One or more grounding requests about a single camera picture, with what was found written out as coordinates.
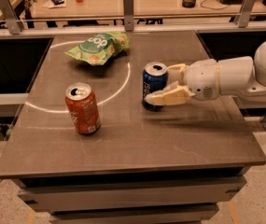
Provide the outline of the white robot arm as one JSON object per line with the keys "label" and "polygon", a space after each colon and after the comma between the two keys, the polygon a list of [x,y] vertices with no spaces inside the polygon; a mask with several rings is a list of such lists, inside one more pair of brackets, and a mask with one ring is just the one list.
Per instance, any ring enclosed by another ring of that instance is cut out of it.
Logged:
{"label": "white robot arm", "polygon": [[145,96],[149,104],[182,105],[190,99],[210,101],[233,96],[243,105],[266,107],[266,41],[252,57],[180,63],[167,71],[167,86]]}

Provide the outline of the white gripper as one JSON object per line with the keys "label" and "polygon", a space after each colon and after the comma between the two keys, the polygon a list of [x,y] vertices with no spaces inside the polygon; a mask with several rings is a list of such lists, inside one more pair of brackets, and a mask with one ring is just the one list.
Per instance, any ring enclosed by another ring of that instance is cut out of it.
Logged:
{"label": "white gripper", "polygon": [[168,80],[161,91],[145,97],[150,105],[182,105],[191,97],[198,101],[215,100],[219,97],[217,61],[202,60],[187,66],[184,63],[167,67]]}

